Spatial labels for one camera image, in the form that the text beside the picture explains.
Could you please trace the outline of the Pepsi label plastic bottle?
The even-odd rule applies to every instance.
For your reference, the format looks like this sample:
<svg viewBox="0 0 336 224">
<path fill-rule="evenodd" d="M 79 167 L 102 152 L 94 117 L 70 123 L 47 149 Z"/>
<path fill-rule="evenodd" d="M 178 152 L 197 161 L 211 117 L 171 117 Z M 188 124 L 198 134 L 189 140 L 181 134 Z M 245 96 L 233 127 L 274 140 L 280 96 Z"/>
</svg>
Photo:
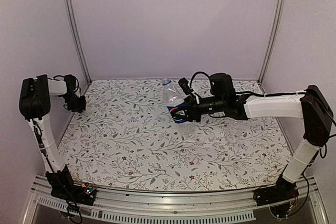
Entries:
<svg viewBox="0 0 336 224">
<path fill-rule="evenodd" d="M 184 99 L 176 85 L 172 82 L 171 79 L 164 78 L 162 81 L 162 86 L 163 101 L 168 111 L 170 112 L 171 110 L 180 109 Z M 183 137 L 192 136 L 195 134 L 196 126 L 194 122 L 175 123 L 175 125 Z"/>
</svg>

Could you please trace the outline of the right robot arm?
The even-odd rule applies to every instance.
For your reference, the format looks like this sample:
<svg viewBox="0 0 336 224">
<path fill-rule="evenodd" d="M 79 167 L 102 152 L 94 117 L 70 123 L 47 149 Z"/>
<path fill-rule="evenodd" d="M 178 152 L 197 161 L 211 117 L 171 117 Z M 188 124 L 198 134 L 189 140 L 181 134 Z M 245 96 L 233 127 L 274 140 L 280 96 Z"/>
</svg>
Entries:
<svg viewBox="0 0 336 224">
<path fill-rule="evenodd" d="M 335 125 L 333 112 L 319 88 L 310 85 L 302 91 L 257 94 L 252 91 L 237 92 L 230 75 L 215 73 L 208 76 L 210 97 L 200 98 L 192 89 L 191 81 L 179 80 L 187 95 L 182 105 L 170 109 L 171 116 L 179 121 L 200 122 L 202 115 L 222 112 L 235 120 L 255 118 L 296 118 L 304 122 L 303 140 L 291 161 L 271 190 L 276 201 L 291 194 L 292 186 L 311 165 L 320 148 L 332 137 Z"/>
</svg>

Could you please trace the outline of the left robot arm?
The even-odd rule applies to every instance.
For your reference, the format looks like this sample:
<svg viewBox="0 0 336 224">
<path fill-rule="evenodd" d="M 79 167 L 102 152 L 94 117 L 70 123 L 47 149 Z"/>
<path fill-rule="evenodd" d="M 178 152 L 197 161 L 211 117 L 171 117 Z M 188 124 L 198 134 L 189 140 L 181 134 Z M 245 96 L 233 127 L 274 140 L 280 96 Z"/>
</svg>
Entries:
<svg viewBox="0 0 336 224">
<path fill-rule="evenodd" d="M 79 81 L 71 74 L 57 75 L 54 78 L 43 74 L 24 79 L 19 97 L 19 111 L 35 136 L 45 164 L 46 177 L 51 184 L 61 181 L 57 190 L 67 200 L 77 197 L 78 188 L 72 184 L 70 171 L 58 152 L 51 130 L 50 98 L 62 98 L 66 110 L 81 113 L 86 109 L 86 98 L 80 92 Z"/>
</svg>

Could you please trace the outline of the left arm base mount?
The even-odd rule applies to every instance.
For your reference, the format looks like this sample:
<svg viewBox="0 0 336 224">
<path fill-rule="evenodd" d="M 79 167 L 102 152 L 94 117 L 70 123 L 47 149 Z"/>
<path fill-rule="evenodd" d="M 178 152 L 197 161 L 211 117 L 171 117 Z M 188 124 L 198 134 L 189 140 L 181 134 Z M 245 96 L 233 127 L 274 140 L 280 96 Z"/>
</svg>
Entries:
<svg viewBox="0 0 336 224">
<path fill-rule="evenodd" d="M 97 194 L 96 188 L 88 183 L 75 185 L 67 166 L 62 171 L 46 172 L 46 178 L 52 187 L 53 197 L 93 206 Z"/>
</svg>

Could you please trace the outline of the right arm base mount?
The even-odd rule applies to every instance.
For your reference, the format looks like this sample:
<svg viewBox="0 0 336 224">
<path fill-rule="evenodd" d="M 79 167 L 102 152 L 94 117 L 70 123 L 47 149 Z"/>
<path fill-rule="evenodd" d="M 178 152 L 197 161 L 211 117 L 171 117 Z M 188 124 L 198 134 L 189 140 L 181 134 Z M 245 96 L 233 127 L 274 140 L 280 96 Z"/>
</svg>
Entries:
<svg viewBox="0 0 336 224">
<path fill-rule="evenodd" d="M 298 204 L 296 183 L 280 178 L 273 186 L 261 186 L 254 191 L 257 206 L 270 205 L 271 214 L 279 219 L 287 218 Z"/>
</svg>

